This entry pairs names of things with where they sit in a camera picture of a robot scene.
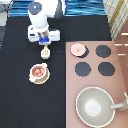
bowl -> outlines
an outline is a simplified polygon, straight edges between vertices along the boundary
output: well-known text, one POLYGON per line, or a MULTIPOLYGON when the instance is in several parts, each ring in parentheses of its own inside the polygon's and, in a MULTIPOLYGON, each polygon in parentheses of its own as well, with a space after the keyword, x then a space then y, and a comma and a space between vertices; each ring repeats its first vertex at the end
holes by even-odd
POLYGON ((101 128, 114 119, 115 110, 112 97, 99 87, 87 87, 76 98, 76 112, 88 126, 101 128))

small cup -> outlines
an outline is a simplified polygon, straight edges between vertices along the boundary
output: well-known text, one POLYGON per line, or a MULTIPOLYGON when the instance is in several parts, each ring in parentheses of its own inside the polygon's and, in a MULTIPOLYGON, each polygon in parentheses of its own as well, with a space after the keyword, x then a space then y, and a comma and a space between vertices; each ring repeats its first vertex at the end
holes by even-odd
POLYGON ((46 63, 42 63, 42 64, 36 64, 34 65, 31 69, 30 69, 30 75, 29 75, 29 80, 32 83, 42 83, 43 81, 45 81, 48 77, 48 69, 47 69, 47 64, 46 63), (35 76, 35 70, 36 69, 40 69, 42 70, 43 74, 41 76, 35 76))

table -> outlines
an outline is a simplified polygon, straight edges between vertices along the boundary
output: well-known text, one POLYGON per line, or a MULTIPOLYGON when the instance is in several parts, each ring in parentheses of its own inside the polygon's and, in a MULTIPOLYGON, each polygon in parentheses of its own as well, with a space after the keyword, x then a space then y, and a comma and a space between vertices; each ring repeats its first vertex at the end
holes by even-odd
POLYGON ((0 51, 0 128, 66 128, 65 43, 111 40, 107 16, 63 17, 48 22, 50 29, 60 30, 61 40, 52 43, 51 57, 43 60, 43 47, 26 43, 29 18, 7 20, 0 51), (42 62, 48 64, 51 75, 44 85, 36 86, 29 81, 29 70, 42 62))

black circle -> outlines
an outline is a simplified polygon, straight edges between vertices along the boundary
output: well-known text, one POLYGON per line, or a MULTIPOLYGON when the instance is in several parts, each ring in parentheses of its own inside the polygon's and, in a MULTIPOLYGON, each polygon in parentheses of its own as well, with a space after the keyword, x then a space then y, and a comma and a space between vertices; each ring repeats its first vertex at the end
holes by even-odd
POLYGON ((75 72, 79 76, 82 76, 82 77, 87 76, 89 75, 90 71, 91 71, 91 68, 89 64, 87 64, 86 62, 79 62, 75 66, 75 72))
POLYGON ((98 66, 100 74, 103 76, 112 76, 115 73, 114 66, 109 62, 102 62, 98 66))
POLYGON ((86 46, 85 46, 85 49, 86 49, 85 53, 82 56, 79 56, 79 58, 84 58, 89 54, 89 50, 86 46))
POLYGON ((96 54, 102 58, 106 58, 111 55, 111 49, 106 45, 99 45, 96 48, 96 54))

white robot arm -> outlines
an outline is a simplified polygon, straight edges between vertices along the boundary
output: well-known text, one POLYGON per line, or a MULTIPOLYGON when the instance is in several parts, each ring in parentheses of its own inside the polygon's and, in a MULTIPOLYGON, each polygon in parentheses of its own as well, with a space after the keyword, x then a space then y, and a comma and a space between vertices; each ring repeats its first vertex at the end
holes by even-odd
POLYGON ((39 45, 50 45, 60 40, 60 31, 49 31, 47 18, 60 19, 66 11, 65 0, 35 0, 28 7, 31 24, 28 27, 30 42, 39 41, 39 45))

